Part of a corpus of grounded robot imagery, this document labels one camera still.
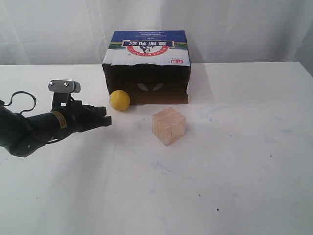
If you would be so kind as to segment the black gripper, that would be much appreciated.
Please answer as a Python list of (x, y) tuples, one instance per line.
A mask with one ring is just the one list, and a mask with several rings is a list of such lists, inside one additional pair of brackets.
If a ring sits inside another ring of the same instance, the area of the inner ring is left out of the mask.
[(112, 125), (112, 117), (106, 116), (106, 107), (84, 105), (71, 94), (54, 93), (51, 113), (58, 120), (60, 129), (69, 135)]

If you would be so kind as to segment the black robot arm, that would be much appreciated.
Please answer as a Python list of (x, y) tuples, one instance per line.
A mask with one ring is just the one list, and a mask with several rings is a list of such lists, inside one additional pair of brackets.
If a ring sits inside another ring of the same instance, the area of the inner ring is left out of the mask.
[(71, 94), (54, 93), (51, 111), (31, 117), (11, 112), (7, 106), (0, 102), (0, 145), (16, 157), (27, 157), (73, 133), (112, 124), (105, 107), (84, 105)]

